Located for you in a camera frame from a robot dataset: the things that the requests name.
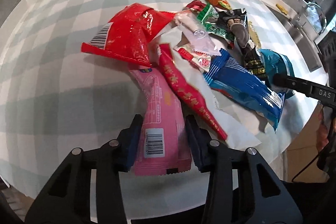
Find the metal screw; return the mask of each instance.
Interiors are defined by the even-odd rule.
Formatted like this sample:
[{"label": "metal screw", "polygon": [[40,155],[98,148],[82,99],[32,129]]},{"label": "metal screw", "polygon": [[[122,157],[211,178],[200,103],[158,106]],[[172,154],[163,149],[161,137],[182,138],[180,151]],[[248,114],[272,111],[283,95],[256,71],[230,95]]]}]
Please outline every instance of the metal screw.
[{"label": "metal screw", "polygon": [[211,141],[210,141],[210,145],[216,147],[216,146],[219,145],[219,141],[218,141],[218,140],[211,140]]},{"label": "metal screw", "polygon": [[82,152],[82,150],[80,148],[74,148],[71,153],[73,155],[79,155]]},{"label": "metal screw", "polygon": [[110,142],[109,142],[109,145],[110,146],[118,146],[119,145],[119,142],[118,142],[118,140],[111,140]]},{"label": "metal screw", "polygon": [[255,155],[257,153],[257,150],[253,147],[250,147],[247,149],[247,152],[251,155]]}]

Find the kitchen sink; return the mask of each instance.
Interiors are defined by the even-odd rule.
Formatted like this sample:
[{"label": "kitchen sink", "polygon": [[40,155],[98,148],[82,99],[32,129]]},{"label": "kitchen sink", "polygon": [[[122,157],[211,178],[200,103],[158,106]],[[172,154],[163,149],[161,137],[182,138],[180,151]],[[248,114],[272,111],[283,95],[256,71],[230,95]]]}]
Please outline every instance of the kitchen sink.
[{"label": "kitchen sink", "polygon": [[280,23],[285,27],[295,44],[299,48],[310,72],[322,67],[320,60],[320,51],[314,41],[311,41],[302,29],[294,27],[286,16],[280,12],[268,7],[276,16]]}]

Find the human hand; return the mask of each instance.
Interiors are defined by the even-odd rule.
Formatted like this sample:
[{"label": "human hand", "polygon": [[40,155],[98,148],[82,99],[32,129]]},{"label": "human hand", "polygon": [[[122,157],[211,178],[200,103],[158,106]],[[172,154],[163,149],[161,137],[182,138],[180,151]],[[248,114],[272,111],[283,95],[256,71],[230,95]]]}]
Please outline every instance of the human hand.
[{"label": "human hand", "polygon": [[[316,131],[316,149],[318,152],[320,152],[329,143],[329,132],[326,125],[323,123],[323,110],[320,111],[318,119],[320,121],[320,126]],[[336,119],[333,120],[332,126],[334,128],[334,131],[336,131]]]}]

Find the table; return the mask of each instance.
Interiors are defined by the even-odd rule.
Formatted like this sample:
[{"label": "table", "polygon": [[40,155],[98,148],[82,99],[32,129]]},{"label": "table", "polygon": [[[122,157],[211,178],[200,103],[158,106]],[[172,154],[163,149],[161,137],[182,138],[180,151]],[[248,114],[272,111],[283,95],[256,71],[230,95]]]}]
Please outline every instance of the table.
[{"label": "table", "polygon": [[[0,29],[7,43],[0,55],[0,174],[35,198],[74,147],[94,149],[127,128],[146,101],[125,63],[80,52],[115,13],[139,2],[178,11],[192,0],[24,0]],[[263,48],[285,54],[295,76],[324,84],[323,69],[310,73],[293,40],[260,0],[229,0],[246,8]],[[275,134],[256,113],[226,97],[221,108],[262,144],[268,162],[290,144],[317,101],[296,94],[286,101]],[[182,174],[136,177],[120,174],[128,218],[184,211],[204,204],[208,174],[193,165]]]}]

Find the blue snack package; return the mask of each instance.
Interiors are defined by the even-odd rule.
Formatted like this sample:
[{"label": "blue snack package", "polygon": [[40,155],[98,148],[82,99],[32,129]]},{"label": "blue snack package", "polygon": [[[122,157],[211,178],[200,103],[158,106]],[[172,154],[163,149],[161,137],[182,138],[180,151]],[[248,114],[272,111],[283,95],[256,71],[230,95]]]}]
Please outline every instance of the blue snack package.
[{"label": "blue snack package", "polygon": [[293,90],[281,88],[273,84],[273,76],[276,73],[295,77],[292,63],[288,57],[272,50],[259,49],[258,51],[261,54],[261,60],[265,67],[265,72],[268,79],[267,86],[275,92],[284,93],[285,99],[291,98],[294,95]]},{"label": "blue snack package", "polygon": [[221,49],[220,53],[221,56],[212,59],[209,72],[203,74],[208,85],[242,106],[255,110],[276,130],[284,105],[284,93],[270,90],[226,50]]}]

